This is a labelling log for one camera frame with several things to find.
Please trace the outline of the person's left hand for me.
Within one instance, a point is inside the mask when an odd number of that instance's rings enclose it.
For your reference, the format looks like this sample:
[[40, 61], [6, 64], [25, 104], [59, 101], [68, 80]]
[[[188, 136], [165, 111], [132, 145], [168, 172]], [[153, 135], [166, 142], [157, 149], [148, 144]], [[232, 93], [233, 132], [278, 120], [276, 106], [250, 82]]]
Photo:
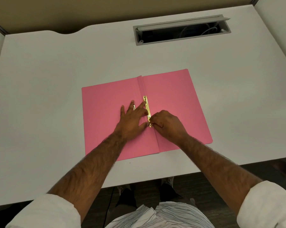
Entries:
[[142, 117], [135, 115], [135, 111], [133, 111], [133, 104], [134, 100], [130, 102], [127, 111], [125, 111], [126, 114], [125, 117], [121, 118], [121, 113], [120, 113], [120, 120], [113, 132], [113, 134], [118, 135], [119, 137], [122, 138], [123, 141], [126, 142], [136, 138], [138, 135], [142, 133], [142, 132], [137, 132], [137, 127], [141, 125], [139, 124], [139, 122]]

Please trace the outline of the person's right hand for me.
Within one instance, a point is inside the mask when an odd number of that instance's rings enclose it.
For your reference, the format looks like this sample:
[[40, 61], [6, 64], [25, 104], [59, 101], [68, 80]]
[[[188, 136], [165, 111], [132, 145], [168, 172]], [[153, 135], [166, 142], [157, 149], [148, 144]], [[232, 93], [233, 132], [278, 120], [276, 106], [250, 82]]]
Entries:
[[150, 123], [162, 122], [164, 128], [155, 128], [157, 132], [177, 146], [181, 146], [189, 138], [185, 127], [175, 115], [166, 110], [155, 113], [150, 118]]

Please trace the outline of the beige desk partition panel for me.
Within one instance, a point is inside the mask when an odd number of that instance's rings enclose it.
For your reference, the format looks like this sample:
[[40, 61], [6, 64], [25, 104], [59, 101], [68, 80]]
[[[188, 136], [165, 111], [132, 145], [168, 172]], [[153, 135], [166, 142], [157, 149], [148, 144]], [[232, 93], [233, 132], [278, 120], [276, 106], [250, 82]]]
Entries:
[[254, 4], [258, 0], [0, 0], [0, 30], [73, 33], [95, 24]]

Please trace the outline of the person's right forearm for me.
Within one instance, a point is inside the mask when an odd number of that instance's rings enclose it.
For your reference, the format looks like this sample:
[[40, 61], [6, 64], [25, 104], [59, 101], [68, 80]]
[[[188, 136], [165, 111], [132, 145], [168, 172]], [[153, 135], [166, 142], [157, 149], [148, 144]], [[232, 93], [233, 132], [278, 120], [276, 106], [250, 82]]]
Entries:
[[250, 189], [263, 181], [189, 135], [179, 139], [176, 145], [205, 175], [236, 215]]

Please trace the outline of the white striped shirt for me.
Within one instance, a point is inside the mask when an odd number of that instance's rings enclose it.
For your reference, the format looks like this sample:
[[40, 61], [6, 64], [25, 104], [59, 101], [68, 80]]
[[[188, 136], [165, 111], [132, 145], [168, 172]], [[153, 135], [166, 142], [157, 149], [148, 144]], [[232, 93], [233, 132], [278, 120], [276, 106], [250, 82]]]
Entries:
[[[250, 189], [237, 216], [240, 228], [286, 228], [286, 190], [263, 181]], [[20, 211], [5, 228], [81, 228], [80, 215], [67, 200], [45, 194]], [[161, 202], [153, 209], [141, 205], [105, 228], [214, 228], [196, 207]]]

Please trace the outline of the dark trousers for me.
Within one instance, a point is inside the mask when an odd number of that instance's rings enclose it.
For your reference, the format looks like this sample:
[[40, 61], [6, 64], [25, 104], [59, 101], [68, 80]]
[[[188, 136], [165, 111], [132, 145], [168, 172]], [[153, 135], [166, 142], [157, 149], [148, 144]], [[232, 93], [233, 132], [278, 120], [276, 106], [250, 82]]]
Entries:
[[[162, 186], [160, 186], [159, 192], [160, 192], [161, 202], [180, 202], [195, 206], [194, 201], [182, 197], [181, 195], [176, 193], [175, 190], [170, 185], [163, 184]], [[136, 210], [138, 207], [136, 199], [134, 197], [134, 192], [128, 189], [124, 190], [121, 196], [119, 196], [119, 200], [115, 205], [115, 207], [118, 206], [128, 206]]]

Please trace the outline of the gold metal file fastener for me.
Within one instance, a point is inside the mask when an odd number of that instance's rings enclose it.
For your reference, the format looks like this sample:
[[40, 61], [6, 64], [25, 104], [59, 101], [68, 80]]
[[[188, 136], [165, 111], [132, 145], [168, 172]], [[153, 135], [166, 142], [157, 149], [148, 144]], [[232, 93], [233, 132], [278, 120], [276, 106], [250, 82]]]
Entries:
[[152, 124], [150, 123], [151, 113], [150, 113], [150, 109], [149, 109], [148, 98], [147, 98], [146, 95], [143, 96], [143, 100], [144, 100], [144, 103], [145, 103], [145, 109], [148, 112], [147, 120], [148, 120], [148, 123], [149, 123], [149, 127], [152, 127]]

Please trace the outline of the person's left forearm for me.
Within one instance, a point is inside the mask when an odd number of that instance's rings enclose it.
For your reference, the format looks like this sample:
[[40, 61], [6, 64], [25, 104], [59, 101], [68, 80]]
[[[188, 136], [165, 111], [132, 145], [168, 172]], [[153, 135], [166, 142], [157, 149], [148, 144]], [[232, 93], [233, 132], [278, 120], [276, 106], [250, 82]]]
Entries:
[[72, 203], [82, 223], [126, 143], [124, 135], [113, 132], [67, 172], [48, 193]]

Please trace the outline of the pink paper folder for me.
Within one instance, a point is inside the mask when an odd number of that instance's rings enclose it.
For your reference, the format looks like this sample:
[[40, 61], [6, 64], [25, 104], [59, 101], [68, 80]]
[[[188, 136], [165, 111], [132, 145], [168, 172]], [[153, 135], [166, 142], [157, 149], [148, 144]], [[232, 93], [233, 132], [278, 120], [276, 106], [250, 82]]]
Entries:
[[138, 106], [144, 96], [150, 115], [167, 110], [179, 118], [189, 135], [203, 144], [213, 142], [187, 69], [138, 76], [81, 90], [86, 155], [113, 132], [120, 119], [121, 106], [127, 110], [131, 100]]

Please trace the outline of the grey shoe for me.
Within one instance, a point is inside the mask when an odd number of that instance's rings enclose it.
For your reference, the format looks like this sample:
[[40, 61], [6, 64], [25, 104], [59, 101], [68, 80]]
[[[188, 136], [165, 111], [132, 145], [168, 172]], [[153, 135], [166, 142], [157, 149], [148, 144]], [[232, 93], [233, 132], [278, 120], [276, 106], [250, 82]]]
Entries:
[[170, 185], [173, 188], [174, 176], [161, 179], [161, 186], [163, 184]]
[[123, 193], [124, 190], [128, 189], [128, 190], [132, 190], [130, 184], [124, 184], [124, 185], [119, 185], [117, 186], [119, 195], [121, 196], [121, 194]]

